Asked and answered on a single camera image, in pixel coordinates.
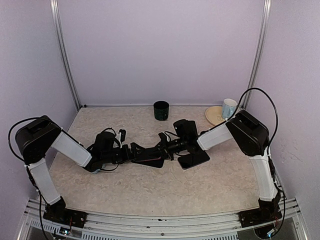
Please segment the aluminium frame post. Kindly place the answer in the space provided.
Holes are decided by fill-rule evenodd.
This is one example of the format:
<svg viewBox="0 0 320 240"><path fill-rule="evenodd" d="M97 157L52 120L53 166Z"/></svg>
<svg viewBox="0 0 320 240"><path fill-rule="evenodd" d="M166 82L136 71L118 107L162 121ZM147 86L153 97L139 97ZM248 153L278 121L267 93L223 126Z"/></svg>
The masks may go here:
<svg viewBox="0 0 320 240"><path fill-rule="evenodd" d="M263 11L262 11L262 19L261 19L260 30L259 30L258 41L257 41L257 47L256 47L255 55L254 55L253 66L252 66L252 69L250 72L250 77L249 77L247 89L253 88L256 83L257 74L258 74L261 58L263 55L265 38L267 35L271 6L272 6L271 0L264 1Z"/></svg>
<svg viewBox="0 0 320 240"><path fill-rule="evenodd" d="M58 40L58 47L62 59L62 64L63 68L65 71L67 83L71 92L72 100L75 105L75 108L77 111L79 111L82 107L81 101L79 98L78 91L76 89L76 85L73 79L69 59L68 59L68 54L67 54L67 49L65 46L65 41L64 41L64 36L63 36L63 28L62 28L62 23L61 23L61 18L60 18L60 12L59 12L59 3L57 0L50 0L50 8L51 8L51 13L52 13L52 18L55 26L55 32Z"/></svg>

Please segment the black phone case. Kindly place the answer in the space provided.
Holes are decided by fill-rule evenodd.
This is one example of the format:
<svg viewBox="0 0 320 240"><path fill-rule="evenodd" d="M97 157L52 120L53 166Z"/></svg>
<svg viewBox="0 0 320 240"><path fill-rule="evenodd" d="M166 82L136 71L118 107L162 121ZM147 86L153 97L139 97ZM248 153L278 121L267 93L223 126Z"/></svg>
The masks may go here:
<svg viewBox="0 0 320 240"><path fill-rule="evenodd" d="M131 162L134 164L139 164L139 165L160 169L163 167L165 160L160 157L158 159L147 159L147 160L140 160L140 161L132 160Z"/></svg>

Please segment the light blue mug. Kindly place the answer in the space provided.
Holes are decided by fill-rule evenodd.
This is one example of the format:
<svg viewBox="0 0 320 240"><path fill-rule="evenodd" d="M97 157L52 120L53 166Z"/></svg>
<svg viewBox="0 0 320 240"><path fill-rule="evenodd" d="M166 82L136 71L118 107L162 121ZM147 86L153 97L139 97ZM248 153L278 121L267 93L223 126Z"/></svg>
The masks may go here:
<svg viewBox="0 0 320 240"><path fill-rule="evenodd" d="M229 119L235 112L237 102L231 98L225 98L222 103L221 116L224 120Z"/></svg>

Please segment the left aluminium frame post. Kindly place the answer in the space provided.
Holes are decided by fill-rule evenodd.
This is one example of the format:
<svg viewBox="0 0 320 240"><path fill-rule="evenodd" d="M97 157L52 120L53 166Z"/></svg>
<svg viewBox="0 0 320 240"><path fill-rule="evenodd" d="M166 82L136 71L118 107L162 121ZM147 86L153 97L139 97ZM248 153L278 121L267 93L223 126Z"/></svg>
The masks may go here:
<svg viewBox="0 0 320 240"><path fill-rule="evenodd" d="M51 13L52 13L52 18L55 26L55 32L58 40L58 47L62 59L62 64L63 68L65 71L67 83L71 92L72 100L75 105L75 108L77 111L79 111L82 107L81 101L79 98L78 91L76 89L76 85L73 79L69 59L68 59L68 54L67 54L67 49L65 46L65 41L64 41L64 36L63 36L63 28L62 28L62 23L61 23L61 18L60 18L60 12L59 12L59 3L57 0L50 0L50 8L51 8Z"/></svg>

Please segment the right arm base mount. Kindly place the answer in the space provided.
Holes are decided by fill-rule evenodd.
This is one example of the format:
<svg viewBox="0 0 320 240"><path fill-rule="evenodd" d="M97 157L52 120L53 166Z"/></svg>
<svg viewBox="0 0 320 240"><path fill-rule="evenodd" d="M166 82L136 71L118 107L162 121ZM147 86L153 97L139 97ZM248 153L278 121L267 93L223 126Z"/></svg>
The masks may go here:
<svg viewBox="0 0 320 240"><path fill-rule="evenodd" d="M238 213L242 228L260 225L275 221L276 218L281 219L282 213L280 210L270 211L267 208L255 208Z"/></svg>

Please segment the pink phone case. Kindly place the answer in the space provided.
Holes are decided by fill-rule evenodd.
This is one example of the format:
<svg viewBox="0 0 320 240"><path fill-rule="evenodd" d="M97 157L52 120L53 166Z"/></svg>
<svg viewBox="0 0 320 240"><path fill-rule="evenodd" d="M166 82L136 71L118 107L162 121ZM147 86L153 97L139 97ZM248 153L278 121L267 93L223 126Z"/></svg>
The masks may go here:
<svg viewBox="0 0 320 240"><path fill-rule="evenodd" d="M198 136L196 122L194 120L186 120L184 123L185 134L191 138Z"/></svg>

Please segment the light blue phone case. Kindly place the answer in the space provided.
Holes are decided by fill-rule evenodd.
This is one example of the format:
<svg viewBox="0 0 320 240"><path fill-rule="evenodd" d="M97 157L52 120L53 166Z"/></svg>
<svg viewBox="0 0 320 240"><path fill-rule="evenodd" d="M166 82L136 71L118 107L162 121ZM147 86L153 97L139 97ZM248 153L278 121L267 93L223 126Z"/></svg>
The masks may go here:
<svg viewBox="0 0 320 240"><path fill-rule="evenodd" d="M92 169L90 172L92 173L92 174L97 174L98 172L100 172L101 171L101 169L100 168L97 168L97 169Z"/></svg>

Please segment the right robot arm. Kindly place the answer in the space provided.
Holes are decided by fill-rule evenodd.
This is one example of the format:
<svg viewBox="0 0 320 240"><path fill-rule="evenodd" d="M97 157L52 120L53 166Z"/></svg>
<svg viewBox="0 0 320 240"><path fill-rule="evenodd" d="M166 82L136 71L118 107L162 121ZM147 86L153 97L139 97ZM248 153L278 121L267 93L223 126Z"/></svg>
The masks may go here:
<svg viewBox="0 0 320 240"><path fill-rule="evenodd" d="M249 157L257 178L259 203L263 205L257 208L256 218L266 222L275 214L272 203L278 202L281 194L273 181L269 131L264 124L247 111L240 110L235 116L202 133L198 133L193 120L181 119L173 126L177 139L167 141L165 134L160 133L158 145L143 151L148 161L173 159L174 154L187 151L186 155L178 157L180 166L186 170L209 161L207 150L233 139L242 153Z"/></svg>

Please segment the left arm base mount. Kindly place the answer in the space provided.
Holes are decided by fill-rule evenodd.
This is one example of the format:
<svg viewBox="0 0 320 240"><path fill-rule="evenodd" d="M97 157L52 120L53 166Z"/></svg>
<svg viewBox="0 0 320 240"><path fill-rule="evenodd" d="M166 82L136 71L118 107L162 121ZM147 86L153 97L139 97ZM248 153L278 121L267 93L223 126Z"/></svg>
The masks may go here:
<svg viewBox="0 0 320 240"><path fill-rule="evenodd" d="M62 215L57 216L46 210L43 214L45 220L52 221L54 223L66 225L69 227L76 227L83 229L87 220L88 214L84 211L78 211L73 209L64 209Z"/></svg>

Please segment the right aluminium frame post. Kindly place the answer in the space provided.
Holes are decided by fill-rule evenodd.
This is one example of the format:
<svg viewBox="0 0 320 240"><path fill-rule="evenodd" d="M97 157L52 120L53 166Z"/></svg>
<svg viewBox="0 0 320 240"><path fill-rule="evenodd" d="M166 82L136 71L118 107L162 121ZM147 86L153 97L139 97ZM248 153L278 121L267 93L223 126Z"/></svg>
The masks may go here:
<svg viewBox="0 0 320 240"><path fill-rule="evenodd" d="M256 83L257 74L258 74L261 58L263 55L265 38L267 35L271 6L272 6L271 0L264 1L263 11L262 11L262 19L261 19L260 30L259 30L258 41L257 41L257 47L256 47L255 55L254 55L253 66L252 66L252 69L250 72L250 77L249 77L247 89L253 88Z"/></svg>

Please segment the beige round plate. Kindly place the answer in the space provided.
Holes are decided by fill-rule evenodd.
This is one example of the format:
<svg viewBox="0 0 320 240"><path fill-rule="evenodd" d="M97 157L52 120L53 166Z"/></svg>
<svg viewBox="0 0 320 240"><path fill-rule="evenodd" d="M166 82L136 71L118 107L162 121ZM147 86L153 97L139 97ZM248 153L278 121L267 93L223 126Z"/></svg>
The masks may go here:
<svg viewBox="0 0 320 240"><path fill-rule="evenodd" d="M222 117L222 106L210 106L205 111L205 117L207 121L213 126L217 126L225 121Z"/></svg>

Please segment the dark green cup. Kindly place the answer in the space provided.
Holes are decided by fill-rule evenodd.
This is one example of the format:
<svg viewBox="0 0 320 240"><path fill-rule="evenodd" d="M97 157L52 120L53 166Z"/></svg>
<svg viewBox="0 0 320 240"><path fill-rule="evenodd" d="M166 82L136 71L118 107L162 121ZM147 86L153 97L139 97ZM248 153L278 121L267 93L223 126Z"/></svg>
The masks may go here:
<svg viewBox="0 0 320 240"><path fill-rule="evenodd" d="M166 121L169 117L169 103L163 100L153 104L154 118L158 121Z"/></svg>

